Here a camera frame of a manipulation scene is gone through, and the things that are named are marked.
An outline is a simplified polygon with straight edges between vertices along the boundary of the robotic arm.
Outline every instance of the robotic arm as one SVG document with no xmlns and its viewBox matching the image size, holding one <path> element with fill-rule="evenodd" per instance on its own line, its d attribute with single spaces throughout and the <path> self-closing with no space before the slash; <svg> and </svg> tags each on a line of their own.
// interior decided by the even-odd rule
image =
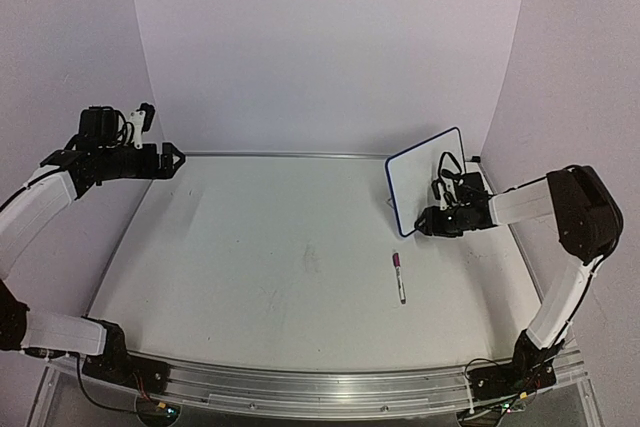
<svg viewBox="0 0 640 427">
<path fill-rule="evenodd" d="M 556 382 L 553 358 L 591 281 L 618 244 L 620 209 L 596 172 L 570 166 L 499 195 L 490 195 L 479 173 L 439 169 L 433 182 L 440 206 L 425 209 L 415 223 L 428 236 L 459 237 L 554 214 L 567 266 L 554 279 L 537 315 L 516 341 L 509 364 L 469 372 L 474 397 L 490 400 L 531 393 Z"/>
<path fill-rule="evenodd" d="M 17 258 L 59 212 L 92 186 L 114 179 L 170 179 L 185 156 L 171 143 L 143 144 L 151 128 L 152 105 L 142 104 L 127 119 L 111 107 L 82 112 L 78 133 L 53 152 L 32 177 L 0 206 L 0 350 L 36 357 L 84 354 L 85 373 L 125 383 L 140 362 L 126 351 L 122 329 L 105 321 L 33 312 L 9 291 L 4 280 Z M 162 365 L 152 370 L 162 371 Z M 154 372 L 147 385 L 157 385 Z"/>
</svg>

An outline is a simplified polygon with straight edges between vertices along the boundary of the white wall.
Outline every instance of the white wall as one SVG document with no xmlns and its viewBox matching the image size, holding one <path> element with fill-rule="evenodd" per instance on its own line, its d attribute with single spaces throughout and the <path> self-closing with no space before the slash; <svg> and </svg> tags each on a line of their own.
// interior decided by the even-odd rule
<svg viewBox="0 0 640 427">
<path fill-rule="evenodd" d="M 483 163 L 503 189 L 591 164 L 625 216 L 618 251 L 578 313 L 576 332 L 608 426 L 640 407 L 640 2 L 523 0 Z M 553 220 L 518 228 L 541 283 L 562 268 Z"/>
<path fill-rule="evenodd" d="M 0 199 L 61 148 L 89 105 L 153 101 L 133 0 L 0 0 Z M 7 284 L 34 309 L 84 312 L 145 182 L 90 191 L 45 228 Z M 0 425 L 24 425 L 41 362 L 0 352 Z"/>
<path fill-rule="evenodd" d="M 187 151 L 391 153 L 458 125 L 479 153 L 520 0 L 135 0 Z"/>
</svg>

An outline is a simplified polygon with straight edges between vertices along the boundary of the white table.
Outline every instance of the white table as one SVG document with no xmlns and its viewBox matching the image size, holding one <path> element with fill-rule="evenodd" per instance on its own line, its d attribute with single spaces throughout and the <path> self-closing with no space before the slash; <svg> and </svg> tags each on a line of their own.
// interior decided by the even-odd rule
<svg viewBox="0 0 640 427">
<path fill-rule="evenodd" d="M 209 364 L 510 357 L 539 300 L 509 229 L 401 239 L 388 197 L 383 159 L 189 157 L 150 187 L 90 315 L 120 324 L 132 351 Z"/>
</svg>

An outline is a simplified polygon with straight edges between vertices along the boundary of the dry erase marker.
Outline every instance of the dry erase marker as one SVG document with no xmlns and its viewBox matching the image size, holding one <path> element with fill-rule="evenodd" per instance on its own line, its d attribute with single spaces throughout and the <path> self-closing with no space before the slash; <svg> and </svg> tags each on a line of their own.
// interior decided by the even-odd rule
<svg viewBox="0 0 640 427">
<path fill-rule="evenodd" d="M 393 266 L 396 269 L 396 279 L 398 280 L 398 293 L 400 294 L 400 302 L 407 303 L 407 297 L 404 293 L 404 282 L 402 282 L 402 274 L 400 273 L 400 254 L 393 253 Z"/>
</svg>

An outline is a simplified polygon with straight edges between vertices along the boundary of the small whiteboard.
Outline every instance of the small whiteboard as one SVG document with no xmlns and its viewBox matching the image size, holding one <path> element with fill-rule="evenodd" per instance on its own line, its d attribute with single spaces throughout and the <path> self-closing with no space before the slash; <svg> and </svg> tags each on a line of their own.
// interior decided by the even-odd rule
<svg viewBox="0 0 640 427">
<path fill-rule="evenodd" d="M 398 232 L 402 237 L 415 232 L 414 224 L 426 207 L 438 204 L 431 182 L 438 176 L 443 152 L 451 152 L 466 172 L 462 135 L 457 127 L 409 147 L 389 157 L 385 163 Z M 450 159 L 446 159 L 443 166 L 456 170 Z"/>
</svg>

